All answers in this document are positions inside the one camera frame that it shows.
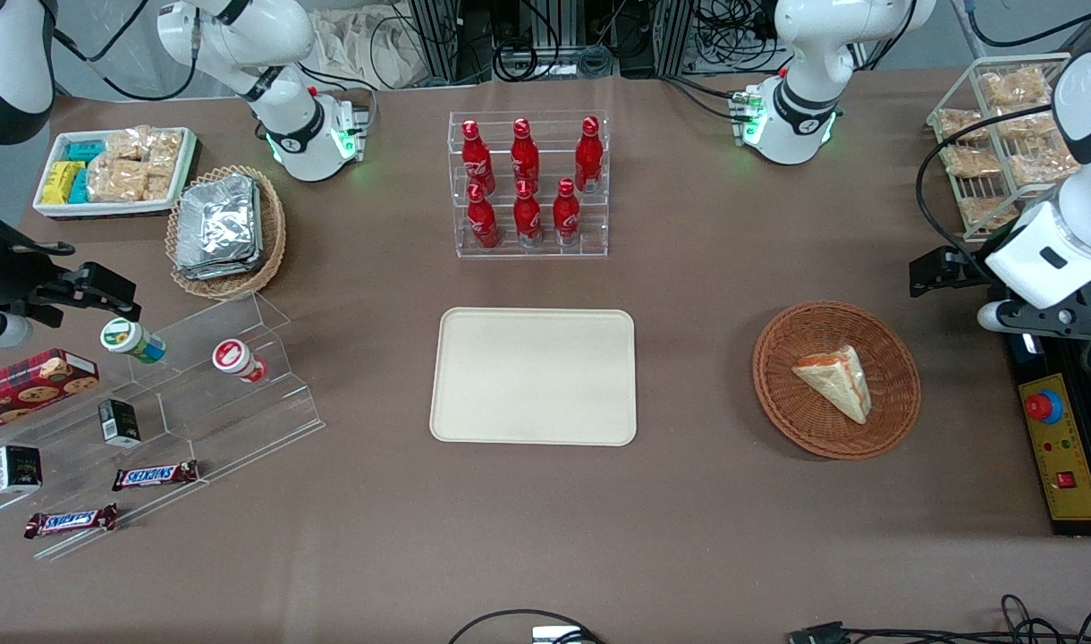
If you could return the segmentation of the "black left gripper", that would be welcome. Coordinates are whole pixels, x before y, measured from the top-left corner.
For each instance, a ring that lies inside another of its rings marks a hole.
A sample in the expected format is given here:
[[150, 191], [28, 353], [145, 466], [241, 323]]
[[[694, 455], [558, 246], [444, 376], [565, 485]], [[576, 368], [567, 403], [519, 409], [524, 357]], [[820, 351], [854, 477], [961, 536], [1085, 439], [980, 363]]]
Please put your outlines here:
[[909, 263], [909, 297], [918, 298], [938, 289], [996, 288], [999, 278], [982, 259], [962, 246], [938, 246]]

